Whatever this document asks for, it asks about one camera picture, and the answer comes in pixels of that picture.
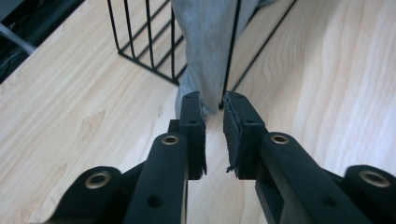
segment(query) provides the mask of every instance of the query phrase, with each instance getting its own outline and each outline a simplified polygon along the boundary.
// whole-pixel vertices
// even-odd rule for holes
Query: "dark floor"
[[[39,46],[84,0],[32,0],[2,23],[19,37]],[[18,45],[0,35],[0,83],[28,58]]]

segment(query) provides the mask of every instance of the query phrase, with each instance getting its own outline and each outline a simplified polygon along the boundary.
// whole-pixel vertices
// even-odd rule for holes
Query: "light wood surface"
[[[230,83],[290,2],[250,23]],[[391,0],[298,0],[237,91],[324,168],[342,175],[365,163],[396,175],[395,21]],[[84,171],[145,160],[175,117],[176,92],[116,53],[106,1],[87,0],[0,86],[1,222],[45,221]],[[225,174],[222,113],[207,121],[206,156],[208,175],[189,184],[188,223],[265,223],[254,182]]]

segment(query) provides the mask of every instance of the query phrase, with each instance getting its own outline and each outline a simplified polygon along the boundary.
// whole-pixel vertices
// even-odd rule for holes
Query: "black wire rack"
[[[175,67],[175,52],[177,50],[177,47],[180,46],[180,44],[183,42],[184,38],[183,36],[180,36],[177,40],[176,40],[176,34],[175,34],[175,30],[176,30],[176,20],[175,20],[175,15],[173,13],[173,10],[171,9],[171,18],[170,20],[164,25],[164,27],[155,35],[152,36],[152,29],[151,29],[151,24],[153,22],[153,20],[163,11],[165,10],[165,7],[170,4],[170,0],[165,0],[160,7],[158,7],[154,13],[150,13],[150,2],[149,0],[145,0],[145,4],[146,4],[146,15],[147,15],[147,20],[146,22],[141,25],[141,27],[133,34],[132,29],[131,29],[131,18],[130,18],[130,12],[129,12],[129,3],[128,0],[124,0],[124,7],[125,7],[125,15],[126,15],[126,24],[127,24],[127,28],[128,28],[128,41],[126,44],[124,44],[122,47],[120,47],[120,42],[118,39],[118,33],[117,33],[117,29],[116,29],[116,24],[115,24],[115,20],[114,20],[114,14],[113,14],[113,8],[111,5],[111,0],[107,0],[108,3],[108,9],[110,12],[110,19],[111,19],[111,25],[113,28],[113,34],[114,34],[114,39],[116,42],[116,46],[117,46],[117,50],[118,50],[118,54],[134,63],[137,63],[138,65],[148,69],[149,71],[151,71],[152,73],[166,79],[167,81],[170,81],[173,84],[178,85],[179,82],[179,78],[180,76],[183,74],[184,70],[187,67],[187,64],[185,63],[182,68],[176,72],[176,67]],[[230,89],[231,91],[236,91],[236,89],[238,88],[239,84],[242,82],[242,80],[245,78],[245,76],[247,75],[247,73],[249,72],[250,68],[252,67],[252,65],[256,62],[256,60],[259,58],[260,54],[262,53],[263,49],[265,48],[265,46],[268,44],[268,42],[270,41],[270,39],[272,38],[272,36],[274,35],[274,33],[276,32],[277,28],[279,27],[279,25],[281,24],[281,22],[286,18],[286,16],[289,14],[290,10],[292,9],[292,7],[294,6],[294,4],[297,2],[297,0],[294,0],[289,8],[286,10],[286,12],[283,14],[281,20],[278,22],[278,24],[276,25],[276,27],[273,29],[273,31],[271,32],[271,34],[269,34],[269,36],[267,37],[267,39],[264,40],[264,42],[262,43],[262,46],[259,48],[259,50],[256,52],[256,54],[253,56],[252,60],[250,61],[250,63],[248,63],[248,66],[246,67],[246,69],[244,70],[244,72],[239,76],[239,78],[237,79],[237,81],[234,83],[233,87]],[[241,0],[236,0],[236,9],[235,9],[235,16],[233,19],[233,32],[232,32],[232,36],[231,36],[231,42],[230,42],[230,49],[229,49],[229,55],[228,55],[228,60],[227,60],[227,67],[226,67],[226,74],[224,76],[224,86],[223,86],[223,90],[222,90],[222,95],[220,96],[220,102],[219,102],[219,108],[223,108],[223,102],[221,101],[222,96],[224,96],[225,92],[228,90],[228,79],[229,79],[229,75],[230,75],[230,68],[231,68],[231,62],[232,62],[232,58],[233,58],[233,47],[235,44],[235,36],[236,36],[236,30],[237,30],[237,23],[238,23],[238,18],[239,18],[239,11],[240,11],[240,7],[241,7]],[[153,50],[153,45],[154,43],[162,36],[164,35],[165,31],[167,29],[169,29],[169,27],[171,28],[171,46],[170,49],[163,55],[163,57],[158,61],[158,62],[154,62],[154,50]],[[134,49],[134,41],[140,36],[142,35],[142,33],[147,30],[148,33],[148,44],[139,52],[136,52]],[[142,57],[149,53],[149,63],[144,63],[142,62]],[[162,72],[159,68],[163,65],[163,63],[169,58],[171,57],[171,74],[170,75],[166,75],[164,72]]]

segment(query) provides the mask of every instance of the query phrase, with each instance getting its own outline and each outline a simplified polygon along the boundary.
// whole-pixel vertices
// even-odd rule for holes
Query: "gray cloth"
[[[258,3],[259,0],[242,0],[236,37],[242,33]],[[172,7],[186,39],[188,65],[177,92],[177,119],[182,97],[193,91],[201,93],[204,113],[215,114],[224,84],[236,0],[172,0]]]

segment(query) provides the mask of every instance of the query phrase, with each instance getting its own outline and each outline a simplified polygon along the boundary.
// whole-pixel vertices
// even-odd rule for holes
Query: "wood grain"
[[[239,38],[230,83],[290,2],[261,9]],[[123,3],[113,3],[122,27]],[[134,4],[141,22],[143,1]],[[367,163],[396,175],[395,12],[390,0],[298,0],[238,91],[325,168]],[[85,1],[0,86],[0,220],[45,221],[84,171],[145,160],[175,117],[176,93],[117,55],[106,1]],[[188,223],[265,223],[254,182],[225,174],[221,113],[206,136],[208,175],[189,184]]]

